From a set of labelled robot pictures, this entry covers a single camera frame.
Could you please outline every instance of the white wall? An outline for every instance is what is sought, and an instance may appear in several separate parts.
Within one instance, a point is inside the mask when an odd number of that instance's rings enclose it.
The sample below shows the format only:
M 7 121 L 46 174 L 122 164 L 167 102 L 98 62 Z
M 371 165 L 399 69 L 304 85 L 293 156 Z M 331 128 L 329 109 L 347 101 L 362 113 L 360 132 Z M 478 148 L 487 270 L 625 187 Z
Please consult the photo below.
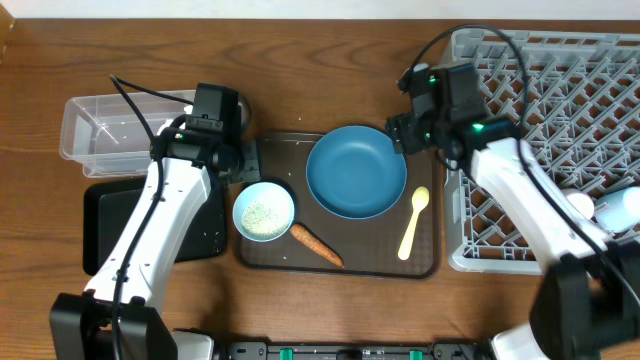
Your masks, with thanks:
M 16 18 L 640 19 L 640 0 L 0 0 L 0 3 Z

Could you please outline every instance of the carrot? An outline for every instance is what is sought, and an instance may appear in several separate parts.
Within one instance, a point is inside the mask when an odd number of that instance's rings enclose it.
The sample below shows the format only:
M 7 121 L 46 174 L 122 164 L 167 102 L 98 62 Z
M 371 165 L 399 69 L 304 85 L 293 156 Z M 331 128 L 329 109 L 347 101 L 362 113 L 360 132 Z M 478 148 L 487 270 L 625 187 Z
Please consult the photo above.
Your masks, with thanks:
M 311 233 L 305 229 L 302 225 L 295 224 L 291 227 L 291 235 L 293 235 L 296 240 L 303 243 L 306 247 L 313 250 L 314 253 L 322 256 L 323 258 L 329 260 L 332 264 L 344 268 L 344 263 L 338 254 L 333 252 L 333 250 L 329 249 L 325 244 L 323 244 L 320 240 L 316 239 Z

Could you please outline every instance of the black tray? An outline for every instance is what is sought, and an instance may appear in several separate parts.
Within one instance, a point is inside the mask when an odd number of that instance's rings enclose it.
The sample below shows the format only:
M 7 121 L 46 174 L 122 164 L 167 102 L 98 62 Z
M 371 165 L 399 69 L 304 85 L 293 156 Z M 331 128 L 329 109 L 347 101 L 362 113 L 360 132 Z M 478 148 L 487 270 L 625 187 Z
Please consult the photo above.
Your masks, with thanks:
M 87 275 L 95 275 L 109 257 L 138 203 L 144 182 L 141 177 L 95 184 L 84 193 L 82 268 Z M 224 214 L 222 193 L 210 194 L 189 226 L 176 262 L 224 253 Z
M 295 222 L 305 225 L 344 260 L 340 269 L 316 255 L 291 234 L 259 243 L 240 235 L 236 253 L 247 266 L 260 269 L 322 272 L 425 279 L 440 265 L 440 230 L 437 199 L 438 166 L 432 152 L 406 158 L 408 178 L 402 197 L 387 212 L 366 220 L 349 220 L 331 214 L 309 191 L 307 158 L 317 134 L 274 133 L 258 140 L 263 181 L 283 185 L 294 197 Z M 418 219 L 408 260 L 398 259 L 398 248 L 411 218 L 411 197 L 419 186 L 430 191 L 431 202 Z

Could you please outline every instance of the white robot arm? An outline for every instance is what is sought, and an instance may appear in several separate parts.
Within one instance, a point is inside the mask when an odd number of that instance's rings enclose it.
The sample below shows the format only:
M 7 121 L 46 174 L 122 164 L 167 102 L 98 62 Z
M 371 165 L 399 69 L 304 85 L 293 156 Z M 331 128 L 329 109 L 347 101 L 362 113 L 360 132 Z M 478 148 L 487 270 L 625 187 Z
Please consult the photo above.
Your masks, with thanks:
M 524 173 L 516 153 L 517 140 L 501 139 L 475 151 L 471 176 L 493 196 L 531 247 L 542 272 L 561 256 L 573 254 L 583 258 L 593 250 L 569 228 L 558 213 L 540 195 Z M 569 203 L 558 187 L 538 165 L 529 144 L 520 141 L 525 159 L 536 178 L 543 184 L 565 213 L 569 214 L 603 250 L 608 234 L 582 216 Z M 540 350 L 529 323 L 495 336 L 491 342 L 498 360 L 548 359 Z
M 182 159 L 164 158 L 162 161 L 165 169 L 163 200 L 156 207 L 131 257 L 127 279 L 122 285 L 121 299 L 123 304 L 128 304 L 132 298 L 137 297 L 144 300 L 145 306 L 155 308 L 158 313 L 162 313 L 169 272 L 180 245 L 191 221 L 211 191 L 206 168 L 194 167 L 191 161 Z M 113 299 L 116 272 L 149 210 L 157 186 L 158 168 L 153 162 L 149 165 L 140 200 L 118 243 L 84 289 L 93 291 L 95 299 Z

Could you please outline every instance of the brown tray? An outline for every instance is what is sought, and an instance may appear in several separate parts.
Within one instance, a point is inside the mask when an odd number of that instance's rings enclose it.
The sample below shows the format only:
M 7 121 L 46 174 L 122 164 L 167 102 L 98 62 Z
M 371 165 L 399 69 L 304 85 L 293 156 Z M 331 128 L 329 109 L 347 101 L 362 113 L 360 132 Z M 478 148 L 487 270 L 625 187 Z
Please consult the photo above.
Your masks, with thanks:
M 344 261 L 340 269 L 316 255 L 286 233 L 259 243 L 240 235 L 236 252 L 247 266 L 261 269 L 425 279 L 440 265 L 439 214 L 435 189 L 438 166 L 432 152 L 406 157 L 408 177 L 402 197 L 387 212 L 366 220 L 349 220 L 325 210 L 307 186 L 307 158 L 322 135 L 273 133 L 258 139 L 263 181 L 284 186 L 296 206 L 295 223 L 303 224 Z M 398 248 L 411 217 L 411 196 L 419 186 L 431 193 L 431 202 L 418 219 L 408 260 L 398 259 Z

